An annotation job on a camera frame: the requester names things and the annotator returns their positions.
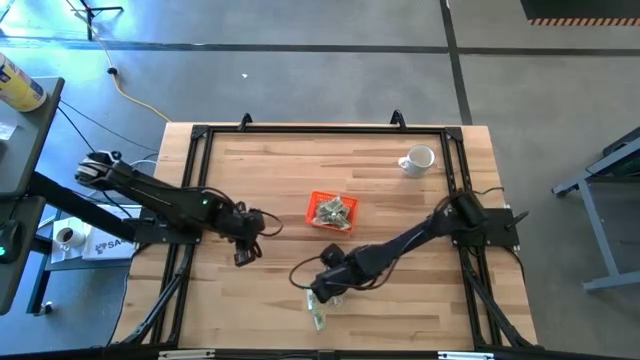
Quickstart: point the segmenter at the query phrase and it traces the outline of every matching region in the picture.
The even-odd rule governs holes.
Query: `orange basket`
[[[348,197],[348,196],[340,195],[340,199],[342,200],[342,203],[344,204],[344,206],[349,208],[349,214],[347,215],[347,221],[349,221],[351,223],[351,227],[350,228],[348,228],[346,230],[342,230],[342,229],[339,229],[339,228],[337,228],[335,226],[316,225],[316,224],[313,223],[313,218],[316,217],[316,208],[318,207],[318,203],[322,202],[322,201],[329,201],[329,200],[335,198],[336,196],[338,196],[338,195],[324,193],[324,192],[320,192],[320,191],[313,191],[311,193],[311,199],[309,199],[309,208],[307,208],[307,216],[306,216],[307,224],[309,224],[311,226],[315,226],[315,227],[322,227],[322,228],[342,231],[342,232],[346,232],[346,233],[352,232],[353,229],[356,227],[356,215],[358,215],[358,199],[352,198],[352,197]]]

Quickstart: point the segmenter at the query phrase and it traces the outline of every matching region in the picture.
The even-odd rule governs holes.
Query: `white cup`
[[[436,160],[436,154],[426,145],[415,145],[409,149],[407,156],[398,159],[398,165],[407,175],[418,177],[427,172],[427,169]]]
[[[60,244],[60,248],[63,251],[69,251],[72,247],[78,247],[84,243],[85,235],[82,232],[82,227],[76,229],[73,227],[66,227],[58,231],[55,241]]]

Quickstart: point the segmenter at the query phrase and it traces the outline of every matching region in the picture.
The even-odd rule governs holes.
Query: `yellow cable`
[[[98,40],[98,43],[100,44],[100,46],[102,47],[102,50],[104,50],[105,55],[107,55],[107,60],[109,61],[109,67],[114,68],[115,66],[113,66],[113,61],[111,61],[111,56],[109,55],[109,52],[107,51],[107,47],[104,46],[104,43],[102,42],[102,40],[100,40],[100,36],[98,36],[98,33],[93,29],[93,27],[89,26],[89,23],[87,22],[87,20],[84,19],[84,16],[82,16],[82,14],[80,14],[80,11],[78,11],[78,9],[76,9],[73,4],[71,4],[71,2],[69,0],[66,0],[67,4],[69,4],[69,6],[71,6],[71,8],[73,9],[73,11],[76,12],[77,15],[80,16],[80,19],[82,19],[82,21],[84,21],[84,23],[87,25],[87,27],[91,30],[91,32],[93,33],[93,36],[96,38],[96,40]],[[122,89],[120,89],[120,84],[118,84],[118,80],[116,80],[116,74],[111,74],[111,78],[113,79],[113,85],[115,85],[116,90],[118,90],[118,92],[120,93],[120,95],[124,96],[126,99],[140,105],[143,107],[146,107],[147,109],[153,111],[154,113],[156,113],[158,116],[160,116],[161,118],[163,118],[165,121],[167,122],[172,122],[171,119],[169,119],[165,114],[161,113],[158,109],[154,108],[153,106],[142,102],[136,98],[133,98],[127,94],[124,93],[124,91],[122,91]]]

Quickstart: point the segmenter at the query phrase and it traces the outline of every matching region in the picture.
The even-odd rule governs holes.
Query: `spray can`
[[[0,53],[0,100],[18,111],[27,112],[40,107],[46,98],[42,86]]]

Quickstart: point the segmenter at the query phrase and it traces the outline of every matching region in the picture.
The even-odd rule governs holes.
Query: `concrete floor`
[[[125,12],[101,14],[96,25],[116,40],[447,44],[437,0],[106,3],[116,2]],[[640,28],[530,27],[515,0],[450,4],[460,46],[640,48]],[[81,21],[53,0],[16,0],[0,29],[9,36],[85,36]],[[102,52],[37,44],[0,51],[32,76],[64,77],[67,102],[135,141],[159,146],[164,121],[116,93]],[[114,51],[112,57],[125,90],[174,121],[239,121],[250,112],[255,121],[385,123],[400,108],[412,124],[461,123],[448,55]],[[582,291],[583,280],[605,275],[595,236],[578,195],[557,200],[549,192],[638,126],[637,58],[462,56],[461,64],[473,122],[490,128],[505,196],[516,210],[531,212],[519,233],[540,344],[640,358],[640,286]],[[94,147],[119,149],[129,160],[150,153],[67,113]],[[82,190],[72,175],[86,151],[57,117],[38,168]],[[14,308],[0,318],[0,354],[104,345],[119,314],[127,269],[54,273],[46,298],[57,311],[33,318],[24,308],[36,257],[29,259]],[[25,338],[26,332],[36,336]]]

